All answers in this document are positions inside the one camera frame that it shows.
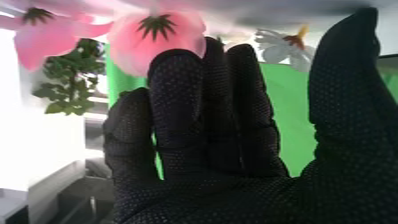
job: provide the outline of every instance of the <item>white wall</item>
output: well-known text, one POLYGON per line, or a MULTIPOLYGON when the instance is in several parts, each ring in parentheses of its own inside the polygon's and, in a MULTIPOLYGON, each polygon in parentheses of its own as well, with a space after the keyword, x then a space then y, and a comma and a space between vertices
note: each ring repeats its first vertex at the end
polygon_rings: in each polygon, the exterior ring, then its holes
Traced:
POLYGON ((13 36, 0 29, 0 188, 29 192, 31 222, 43 224, 58 193, 84 176, 84 118, 45 115, 49 102, 31 94, 45 75, 19 64, 13 36))

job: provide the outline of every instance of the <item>flower petal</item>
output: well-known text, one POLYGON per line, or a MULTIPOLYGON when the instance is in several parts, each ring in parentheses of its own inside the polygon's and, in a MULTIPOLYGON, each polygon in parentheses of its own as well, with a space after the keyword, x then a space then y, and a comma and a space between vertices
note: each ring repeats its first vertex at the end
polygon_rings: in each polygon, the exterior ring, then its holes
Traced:
POLYGON ((177 24, 173 26, 175 33, 168 30, 168 38, 159 34, 157 40, 152 35, 145 38, 145 30, 139 30, 141 21, 148 15, 131 15, 120 19, 111 30, 109 42, 113 59, 132 75, 147 76, 150 70, 150 64, 157 55, 171 49, 191 50, 200 57, 207 51, 207 41, 203 37, 205 24, 202 18, 193 17, 191 14, 182 12, 164 12, 170 14, 170 20, 177 24))
POLYGON ((27 11, 27 9, 33 7, 33 1, 31 0, 3 0, 0 5, 20 11, 27 11))
POLYGON ((75 35, 81 38, 95 38, 109 33, 115 23, 104 25, 93 25, 84 22, 74 22, 75 35))
POLYGON ((22 19, 0 15, 0 29, 19 30, 22 27, 22 19))
POLYGON ((15 42, 22 65, 33 71, 42 67, 49 56, 65 55, 75 49, 79 38, 70 20, 56 17, 49 23, 26 25, 17 32, 15 42))
POLYGON ((35 0, 35 5, 56 14, 81 19, 83 14, 115 15, 113 8, 102 7, 102 1, 97 1, 99 4, 90 4, 90 2, 83 0, 35 0))
POLYGON ((299 72, 306 72, 306 73, 310 72, 312 63, 306 60, 306 57, 303 56, 303 54, 290 55, 290 65, 292 65, 292 68, 299 72))
POLYGON ((267 33, 269 33, 269 35, 273 34, 280 38, 285 38, 285 36, 287 36, 285 34, 278 33, 274 30, 258 29, 257 35, 267 35, 267 33))
POLYGON ((287 58, 290 53, 290 46, 273 46, 264 51, 264 59, 267 63, 278 64, 287 58))

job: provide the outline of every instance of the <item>hand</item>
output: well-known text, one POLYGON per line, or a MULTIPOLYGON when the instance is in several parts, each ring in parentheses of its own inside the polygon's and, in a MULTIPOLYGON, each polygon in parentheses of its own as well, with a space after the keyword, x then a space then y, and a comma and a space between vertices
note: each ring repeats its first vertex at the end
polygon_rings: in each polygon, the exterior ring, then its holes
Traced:
POLYGON ((118 223, 397 223, 398 107, 376 69, 376 24, 367 9, 321 43, 310 75, 317 159, 299 178, 280 159, 253 48, 225 55, 209 39, 203 60, 184 50, 157 57, 150 90, 122 97, 106 122, 118 223))

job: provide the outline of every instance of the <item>artificial flower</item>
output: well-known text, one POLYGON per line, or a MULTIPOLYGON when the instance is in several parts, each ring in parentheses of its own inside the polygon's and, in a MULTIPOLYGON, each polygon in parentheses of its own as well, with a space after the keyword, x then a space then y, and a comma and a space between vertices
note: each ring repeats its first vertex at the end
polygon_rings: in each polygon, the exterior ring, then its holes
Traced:
POLYGON ((111 57, 123 71, 148 76, 157 55, 171 49, 191 50, 205 56, 205 23, 194 12, 159 11, 129 15, 118 21, 109 34, 111 57))
POLYGON ((81 38, 95 38, 109 32, 113 23, 93 25, 88 23, 93 21, 91 16, 81 11, 67 16, 38 8, 35 1, 15 2, 19 3, 15 9, 26 11, 22 14, 17 13, 15 17, 0 16, 0 28, 17 31, 15 45, 20 63, 35 71, 47 57, 74 51, 81 38))
POLYGON ((267 63, 280 64, 290 59, 290 66, 301 72, 310 72, 315 57, 315 48, 305 44, 308 26, 303 27, 298 35, 290 36, 273 30, 258 30, 257 42, 264 50, 264 59, 267 63))

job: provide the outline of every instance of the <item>finger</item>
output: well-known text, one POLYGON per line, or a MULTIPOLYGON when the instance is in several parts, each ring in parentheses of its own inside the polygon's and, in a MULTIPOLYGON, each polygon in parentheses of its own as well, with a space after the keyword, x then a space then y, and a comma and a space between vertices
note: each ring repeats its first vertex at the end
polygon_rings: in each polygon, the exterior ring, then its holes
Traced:
MULTIPOLYGON (((378 9, 370 8, 338 23, 321 42, 310 75, 319 153, 333 143, 386 156, 398 150, 398 108, 378 72, 376 28, 378 9)), ((347 154, 347 148, 342 150, 335 153, 347 154)))
POLYGON ((203 114, 209 135, 209 160, 214 170, 242 173, 241 147, 234 117, 234 80, 223 43, 207 38, 203 114))
POLYGON ((203 62, 191 51, 159 55, 150 69, 152 110, 166 179, 205 171, 203 62))
POLYGON ((250 176, 289 176, 280 158, 280 131, 264 74, 251 45, 228 51, 235 77, 235 110, 242 133, 242 160, 250 176))
POLYGON ((141 88, 122 96, 104 124, 106 161, 120 193, 159 181, 152 123, 148 89, 141 88))

